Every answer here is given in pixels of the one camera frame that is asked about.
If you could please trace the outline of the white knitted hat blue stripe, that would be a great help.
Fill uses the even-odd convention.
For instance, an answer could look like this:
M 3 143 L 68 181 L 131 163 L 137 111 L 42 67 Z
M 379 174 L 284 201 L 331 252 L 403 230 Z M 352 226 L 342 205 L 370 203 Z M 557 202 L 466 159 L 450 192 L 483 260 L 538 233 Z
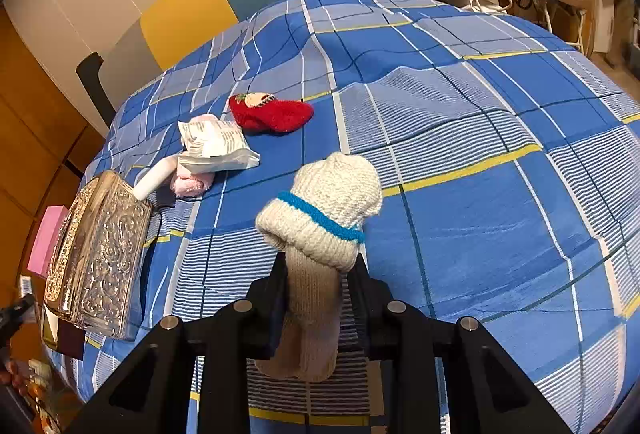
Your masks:
M 273 358 L 257 369 L 275 379 L 322 382 L 334 373 L 342 312 L 342 276 L 364 243 L 363 222 L 381 211 L 375 167 L 334 152 L 303 165 L 292 188 L 270 200 L 255 227 L 284 254 L 288 310 Z

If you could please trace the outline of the white tissue packet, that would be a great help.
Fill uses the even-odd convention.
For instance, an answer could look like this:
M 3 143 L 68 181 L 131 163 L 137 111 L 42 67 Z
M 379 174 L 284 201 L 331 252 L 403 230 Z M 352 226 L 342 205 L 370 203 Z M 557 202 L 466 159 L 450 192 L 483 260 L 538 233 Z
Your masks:
M 179 122 L 184 150 L 178 154 L 178 167 L 190 175 L 256 168 L 260 154 L 255 152 L 232 121 L 221 121 L 212 114 Z

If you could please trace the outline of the red knitted sock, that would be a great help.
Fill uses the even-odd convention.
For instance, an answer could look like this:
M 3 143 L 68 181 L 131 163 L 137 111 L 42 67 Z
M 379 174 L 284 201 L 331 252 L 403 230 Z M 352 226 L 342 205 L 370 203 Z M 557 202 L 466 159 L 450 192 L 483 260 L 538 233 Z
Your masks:
M 314 108 L 300 100 L 281 100 L 268 93 L 233 95 L 229 99 L 235 123 L 249 133 L 288 134 L 304 126 Z

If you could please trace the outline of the pink towel blue band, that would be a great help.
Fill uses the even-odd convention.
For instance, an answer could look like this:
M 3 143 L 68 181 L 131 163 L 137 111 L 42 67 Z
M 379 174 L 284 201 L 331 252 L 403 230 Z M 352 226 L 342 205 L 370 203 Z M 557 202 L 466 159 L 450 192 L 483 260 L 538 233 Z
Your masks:
M 206 113 L 194 116 L 188 123 L 179 122 L 181 142 L 184 153 L 190 158 L 211 158 L 222 151 L 222 138 L 219 131 L 219 120 Z M 197 197 L 204 194 L 213 185 L 213 172 L 192 173 L 181 164 L 171 177 L 170 189 L 177 197 Z

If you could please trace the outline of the gold metal tray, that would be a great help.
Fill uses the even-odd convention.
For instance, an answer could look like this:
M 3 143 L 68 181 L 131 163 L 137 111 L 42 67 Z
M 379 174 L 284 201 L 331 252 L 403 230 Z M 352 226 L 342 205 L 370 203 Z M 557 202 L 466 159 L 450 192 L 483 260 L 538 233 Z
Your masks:
M 77 360 L 84 359 L 85 331 L 41 307 L 40 333 L 42 342 L 50 350 Z

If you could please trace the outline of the pink cardboard box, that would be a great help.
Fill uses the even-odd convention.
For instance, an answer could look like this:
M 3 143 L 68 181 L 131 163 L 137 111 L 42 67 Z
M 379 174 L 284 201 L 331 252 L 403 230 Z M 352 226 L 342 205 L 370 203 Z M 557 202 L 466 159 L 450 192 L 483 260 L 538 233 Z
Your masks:
M 47 277 L 58 233 L 67 215 L 66 206 L 48 206 L 44 211 L 27 263 L 27 270 L 32 274 Z

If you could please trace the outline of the wooden wardrobe panels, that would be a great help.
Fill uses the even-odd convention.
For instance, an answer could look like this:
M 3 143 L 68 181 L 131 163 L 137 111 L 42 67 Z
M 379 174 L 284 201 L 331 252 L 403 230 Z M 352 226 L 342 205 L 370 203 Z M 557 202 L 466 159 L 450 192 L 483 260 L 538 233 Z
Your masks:
M 72 202 L 104 138 L 1 12 L 1 304 L 13 302 L 47 206 Z

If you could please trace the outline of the white flat card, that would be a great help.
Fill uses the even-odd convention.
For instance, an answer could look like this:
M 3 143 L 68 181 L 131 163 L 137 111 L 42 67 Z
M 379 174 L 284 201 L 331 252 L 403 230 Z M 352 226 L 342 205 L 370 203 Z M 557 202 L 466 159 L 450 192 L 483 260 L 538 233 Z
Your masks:
M 148 198 L 152 192 L 156 191 L 158 187 L 162 186 L 166 180 L 169 180 L 174 175 L 177 164 L 178 156 L 176 154 L 160 159 L 134 185 L 132 190 L 134 198 L 138 201 Z

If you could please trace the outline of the blue plaid tablecloth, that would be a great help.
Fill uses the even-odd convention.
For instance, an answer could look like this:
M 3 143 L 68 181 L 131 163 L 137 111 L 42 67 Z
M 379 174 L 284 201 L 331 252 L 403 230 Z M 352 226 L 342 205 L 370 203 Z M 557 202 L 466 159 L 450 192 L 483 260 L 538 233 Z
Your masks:
M 135 183 L 178 125 L 257 92 L 309 102 L 256 168 L 157 202 L 141 331 L 216 313 L 270 272 L 262 207 L 305 164 L 369 160 L 370 274 L 426 316 L 481 321 L 576 433 L 639 377 L 639 106 L 536 24 L 432 0 L 282 0 L 130 95 L 86 169 Z

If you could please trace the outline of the black rolled mat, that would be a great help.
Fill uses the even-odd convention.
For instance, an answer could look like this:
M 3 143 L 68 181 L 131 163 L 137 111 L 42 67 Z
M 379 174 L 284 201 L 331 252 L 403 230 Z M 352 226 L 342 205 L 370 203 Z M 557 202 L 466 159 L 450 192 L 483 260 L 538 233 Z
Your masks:
M 98 53 L 93 52 L 85 56 L 77 65 L 76 74 L 102 121 L 106 126 L 110 126 L 114 120 L 116 111 L 108 99 L 99 78 L 102 64 L 102 57 Z

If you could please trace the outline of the grey yellow blue sofa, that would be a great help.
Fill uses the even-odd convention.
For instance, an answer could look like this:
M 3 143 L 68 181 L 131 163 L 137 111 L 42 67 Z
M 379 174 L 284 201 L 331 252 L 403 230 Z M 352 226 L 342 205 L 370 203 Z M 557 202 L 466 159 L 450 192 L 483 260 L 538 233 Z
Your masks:
M 157 0 L 106 53 L 98 81 L 115 109 L 160 72 L 279 0 Z

